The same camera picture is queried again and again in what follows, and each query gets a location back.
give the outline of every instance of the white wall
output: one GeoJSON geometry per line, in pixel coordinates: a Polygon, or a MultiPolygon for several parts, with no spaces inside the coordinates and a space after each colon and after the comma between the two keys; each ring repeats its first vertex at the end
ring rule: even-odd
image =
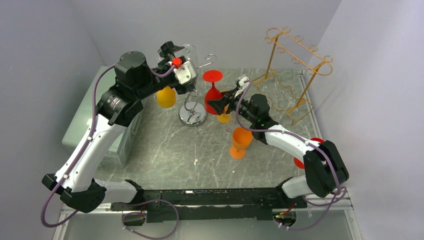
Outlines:
{"type": "Polygon", "coordinates": [[[334,72],[310,94],[367,240],[423,239],[423,23],[419,0],[343,0],[319,44],[334,72]]]}
{"type": "MultiPolygon", "coordinates": [[[[126,51],[140,51],[154,67],[157,50],[166,41],[197,47],[199,62],[213,53],[213,68],[266,68],[272,45],[265,41],[269,28],[292,28],[308,46],[317,44],[341,0],[72,0],[92,34],[106,64],[126,51]]],[[[293,41],[281,38],[282,43],[293,41]]],[[[296,53],[306,62],[310,55],[296,53]]],[[[279,54],[275,68],[302,68],[279,54]]]]}
{"type": "MultiPolygon", "coordinates": [[[[61,139],[100,55],[68,0],[0,3],[0,233],[2,240],[52,239],[40,212],[41,184],[69,157],[61,139]]],[[[55,197],[48,221],[58,220],[55,197]]]]}

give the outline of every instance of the purple cable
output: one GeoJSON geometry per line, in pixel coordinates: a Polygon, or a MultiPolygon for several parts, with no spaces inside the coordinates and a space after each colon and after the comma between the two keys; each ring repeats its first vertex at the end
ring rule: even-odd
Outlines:
{"type": "MultiPolygon", "coordinates": [[[[242,127],[243,129],[245,129],[245,130],[247,130],[247,131],[251,131],[251,132],[261,132],[261,133],[266,133],[266,132],[276,132],[276,133],[283,133],[281,130],[278,130],[278,129],[250,129],[250,128],[247,128],[247,127],[245,127],[242,123],[241,123],[241,121],[240,121],[240,117],[239,117],[239,110],[240,110],[240,106],[242,105],[242,101],[243,101],[243,99],[245,98],[245,96],[246,96],[246,94],[247,94],[247,92],[249,91],[249,89],[251,88],[251,85],[252,85],[252,81],[250,81],[250,80],[247,80],[247,81],[244,81],[245,83],[246,82],[248,82],[248,85],[247,85],[247,88],[245,89],[245,91],[243,91],[243,93],[241,94],[241,97],[240,97],[240,99],[238,100],[238,102],[237,102],[237,105],[236,105],[236,107],[235,107],[235,120],[237,121],[237,123],[238,123],[238,125],[240,125],[240,127],[242,127]]],[[[299,136],[299,135],[297,135],[296,133],[294,133],[294,132],[290,132],[290,131],[285,131],[284,132],[284,134],[288,134],[288,135],[290,135],[290,136],[293,136],[293,137],[295,137],[295,138],[297,138],[297,139],[299,139],[300,141],[302,141],[303,143],[305,143],[306,142],[306,140],[303,138],[303,137],[301,137],[301,136],[299,136]]],[[[313,224],[311,224],[310,226],[307,226],[307,227],[301,227],[301,228],[287,228],[288,230],[293,230],[293,231],[303,231],[303,230],[308,230],[308,229],[311,229],[311,228],[313,228],[313,227],[315,227],[316,225],[318,225],[320,222],[321,222],[321,220],[327,215],[327,213],[329,212],[329,210],[330,210],[330,207],[334,204],[334,203],[337,203],[338,201],[340,201],[345,195],[346,195],[346,193],[347,193],[347,190],[346,190],[346,187],[344,187],[344,192],[343,192],[343,194],[337,199],[337,200],[335,200],[336,199],[336,196],[337,195],[339,195],[340,193],[341,193],[341,187],[340,187],[340,182],[339,182],[339,179],[337,178],[337,175],[336,175],[336,171],[334,170],[334,167],[333,167],[333,164],[331,163],[331,161],[330,161],[330,158],[327,156],[327,154],[324,152],[324,151],[322,151],[320,148],[318,148],[317,146],[315,146],[315,145],[313,145],[313,144],[311,144],[310,142],[308,143],[308,146],[310,146],[310,147],[312,147],[312,148],[314,148],[315,150],[317,150],[324,158],[325,158],[325,161],[327,162],[327,164],[328,164],[328,167],[330,168],[330,171],[331,171],[331,174],[332,174],[332,176],[333,176],[333,178],[334,178],[334,182],[335,182],[335,185],[336,185],[336,188],[337,188],[337,192],[336,193],[332,193],[332,194],[334,194],[334,196],[333,196],[333,198],[331,199],[331,201],[329,202],[329,203],[325,203],[325,204],[315,204],[315,203],[313,203],[313,204],[311,204],[311,202],[310,201],[307,201],[309,204],[311,204],[311,205],[313,205],[313,206],[317,206],[317,205],[322,205],[322,206],[328,206],[327,207],[327,209],[324,211],[324,213],[322,214],[322,216],[316,221],[316,222],[314,222],[313,224]]]]}
{"type": "Polygon", "coordinates": [[[177,210],[177,208],[175,207],[175,205],[174,204],[172,204],[172,203],[170,203],[169,201],[167,201],[167,200],[163,200],[163,199],[154,199],[154,200],[149,200],[149,201],[145,201],[145,202],[142,202],[142,203],[137,203],[137,204],[126,204],[126,203],[124,203],[126,206],[128,206],[128,207],[136,207],[136,206],[141,206],[141,205],[144,205],[144,204],[149,204],[149,203],[153,203],[153,202],[163,202],[163,203],[166,203],[166,204],[168,204],[168,205],[170,205],[173,209],[174,209],[174,211],[175,211],[175,213],[176,213],[176,223],[175,223],[175,227],[172,229],[172,231],[170,232],[170,233],[168,233],[167,235],[165,235],[165,236],[161,236],[161,237],[153,237],[153,236],[146,236],[146,235],[144,235],[144,234],[142,234],[142,233],[139,233],[138,231],[134,231],[133,229],[131,229],[131,228],[129,228],[129,227],[127,227],[127,226],[125,226],[125,223],[124,223],[124,220],[125,220],[125,218],[127,217],[127,216],[129,216],[129,215],[143,215],[143,213],[140,213],[140,212],[135,212],[135,211],[133,211],[133,212],[130,212],[130,213],[127,213],[127,214],[124,214],[123,216],[122,216],[122,226],[123,226],[123,228],[124,229],[126,229],[126,230],[128,230],[128,231],[130,231],[131,233],[133,233],[133,234],[137,234],[138,236],[140,236],[140,237],[143,237],[143,238],[146,238],[146,239],[151,239],[151,240],[161,240],[161,239],[166,239],[166,238],[168,238],[169,236],[171,236],[173,233],[175,233],[175,231],[177,230],[177,227],[178,227],[178,223],[180,222],[180,215],[178,214],[178,210],[177,210]]]}
{"type": "Polygon", "coordinates": [[[156,77],[158,77],[158,78],[164,78],[164,77],[166,77],[166,76],[170,75],[174,69],[175,69],[175,65],[172,65],[172,66],[170,67],[170,69],[168,69],[168,71],[166,71],[166,72],[165,72],[165,73],[163,73],[163,74],[159,74],[159,73],[157,73],[157,72],[153,71],[152,69],[150,69],[150,71],[151,71],[151,73],[152,73],[153,75],[155,75],[156,77]]]}
{"type": "MultiPolygon", "coordinates": [[[[96,110],[96,89],[97,86],[99,85],[100,79],[103,77],[103,75],[105,75],[109,70],[111,70],[112,68],[114,68],[115,65],[109,66],[107,67],[102,73],[100,73],[100,75],[98,76],[98,78],[95,80],[94,82],[94,87],[93,87],[93,92],[92,92],[92,117],[91,117],[91,129],[90,132],[88,133],[89,137],[93,137],[94,132],[96,130],[96,123],[97,123],[97,110],[96,110]]],[[[73,159],[73,161],[71,162],[71,164],[69,165],[69,167],[67,168],[67,170],[64,172],[63,175],[69,175],[69,173],[72,171],[72,169],[74,169],[75,165],[78,163],[78,160],[81,158],[81,156],[83,155],[83,153],[86,151],[88,145],[89,145],[90,141],[88,139],[85,140],[84,144],[82,145],[81,149],[79,150],[78,154],[75,156],[75,158],[73,159]]],[[[78,211],[75,210],[73,213],[71,213],[67,218],[65,218],[63,221],[55,223],[55,224],[50,224],[48,222],[46,222],[46,210],[47,210],[47,206],[49,205],[50,200],[52,199],[53,195],[55,195],[56,191],[58,190],[58,188],[64,183],[65,178],[61,178],[59,180],[59,182],[56,184],[56,186],[54,186],[53,190],[51,190],[50,195],[48,196],[47,200],[45,201],[44,205],[41,208],[41,223],[44,225],[44,227],[47,228],[55,228],[57,226],[60,226],[64,223],[66,223],[69,219],[71,219],[78,211]]]]}

